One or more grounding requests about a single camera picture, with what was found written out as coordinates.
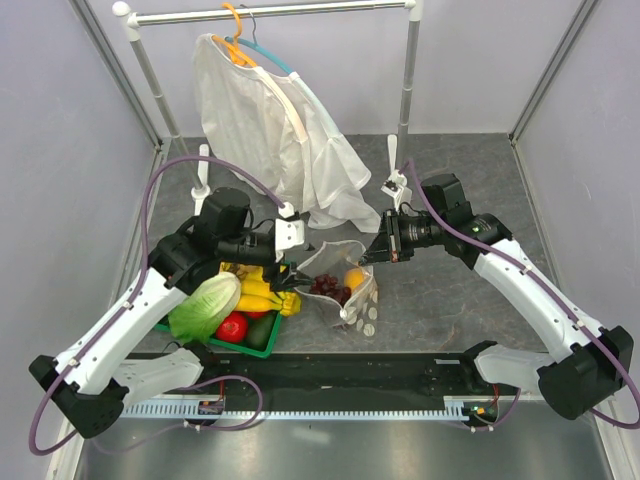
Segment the orange peach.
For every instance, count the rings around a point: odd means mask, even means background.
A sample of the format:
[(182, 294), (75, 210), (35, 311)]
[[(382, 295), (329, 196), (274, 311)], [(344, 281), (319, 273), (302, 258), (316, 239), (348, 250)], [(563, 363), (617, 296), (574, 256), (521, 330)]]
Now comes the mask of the orange peach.
[(345, 273), (343, 285), (354, 293), (365, 280), (366, 274), (362, 268), (352, 268)]

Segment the purple grape bunch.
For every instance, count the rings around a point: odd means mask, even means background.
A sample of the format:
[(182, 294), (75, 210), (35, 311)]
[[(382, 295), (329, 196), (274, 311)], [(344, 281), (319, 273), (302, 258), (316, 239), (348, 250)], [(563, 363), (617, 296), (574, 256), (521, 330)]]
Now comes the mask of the purple grape bunch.
[(346, 288), (344, 285), (340, 284), (336, 277), (329, 274), (316, 276), (309, 289), (309, 293), (312, 295), (320, 295), (331, 298), (338, 302), (341, 306), (344, 306), (352, 295), (352, 292), (349, 288)]

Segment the clear dotted zip top bag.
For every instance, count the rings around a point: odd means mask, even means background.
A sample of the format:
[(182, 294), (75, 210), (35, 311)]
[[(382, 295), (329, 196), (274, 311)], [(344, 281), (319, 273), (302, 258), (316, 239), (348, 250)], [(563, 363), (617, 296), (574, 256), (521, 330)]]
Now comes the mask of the clear dotted zip top bag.
[(296, 292), (303, 306), (319, 315), (325, 324), (360, 338), (377, 333), (379, 289), (371, 266), (359, 260), (365, 246), (357, 240), (325, 242), (298, 271), (311, 279)]

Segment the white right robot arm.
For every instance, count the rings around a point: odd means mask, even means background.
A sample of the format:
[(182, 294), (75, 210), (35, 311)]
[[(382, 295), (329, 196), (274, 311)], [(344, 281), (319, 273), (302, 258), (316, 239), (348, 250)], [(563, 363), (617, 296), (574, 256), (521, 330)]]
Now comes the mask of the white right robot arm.
[(477, 394), (491, 384), (508, 385), (541, 395), (570, 420), (593, 411), (622, 388), (639, 394), (628, 373), (634, 347), (630, 334), (622, 327), (605, 328), (570, 302), (498, 218), (473, 212), (455, 175), (421, 182), (421, 211), (410, 206), (411, 191), (400, 171), (391, 173), (382, 190), (394, 206), (383, 212), (362, 265), (404, 262), (419, 248), (442, 247), (495, 287), (546, 348), (538, 353), (495, 341), (475, 345), (457, 371), (465, 391)]

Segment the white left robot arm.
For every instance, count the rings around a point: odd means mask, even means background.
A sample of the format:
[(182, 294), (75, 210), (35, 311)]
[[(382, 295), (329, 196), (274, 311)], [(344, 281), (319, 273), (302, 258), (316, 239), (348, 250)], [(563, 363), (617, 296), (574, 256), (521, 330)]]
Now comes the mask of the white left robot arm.
[(250, 199), (221, 187), (198, 214), (162, 238), (125, 294), (78, 341), (29, 371), (85, 439), (102, 434), (126, 408), (166, 391), (208, 393), (219, 369), (203, 345), (237, 307), (241, 281), (222, 264), (261, 268), (269, 292), (301, 284), (285, 251), (305, 242), (305, 225), (289, 203), (272, 227), (257, 232)]

